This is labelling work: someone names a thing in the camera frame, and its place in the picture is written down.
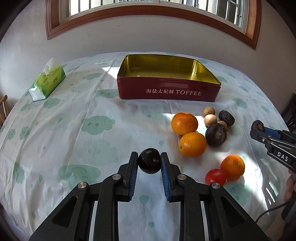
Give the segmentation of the person's hand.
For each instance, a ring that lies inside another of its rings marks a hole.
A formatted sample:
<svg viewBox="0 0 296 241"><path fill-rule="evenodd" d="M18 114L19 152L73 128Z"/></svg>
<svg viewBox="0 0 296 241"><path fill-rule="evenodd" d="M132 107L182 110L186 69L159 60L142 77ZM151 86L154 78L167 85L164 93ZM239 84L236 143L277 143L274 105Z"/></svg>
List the person's hand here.
<svg viewBox="0 0 296 241"><path fill-rule="evenodd" d="M291 170L288 170L288 173L290 174L290 176L286 182L286 190L285 190L285 194L284 194L284 198L283 198L284 202L289 201L290 198L292 197L293 192L295 191L295 184L292 180L293 172Z"/></svg>

